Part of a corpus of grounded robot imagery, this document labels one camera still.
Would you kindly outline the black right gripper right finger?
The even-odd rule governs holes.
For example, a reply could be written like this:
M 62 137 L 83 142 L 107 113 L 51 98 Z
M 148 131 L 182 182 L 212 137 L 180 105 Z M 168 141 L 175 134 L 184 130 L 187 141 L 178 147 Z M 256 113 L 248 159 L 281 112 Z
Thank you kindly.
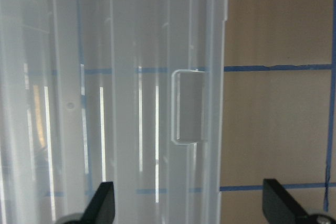
M 276 179 L 264 179 L 263 214 L 271 224 L 317 223 Z

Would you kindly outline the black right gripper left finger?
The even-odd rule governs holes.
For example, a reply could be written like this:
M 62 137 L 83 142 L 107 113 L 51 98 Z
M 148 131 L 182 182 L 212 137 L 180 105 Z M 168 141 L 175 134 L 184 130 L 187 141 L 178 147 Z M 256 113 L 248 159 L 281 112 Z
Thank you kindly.
M 80 218 L 79 223 L 112 224 L 115 215 L 113 182 L 102 182 Z

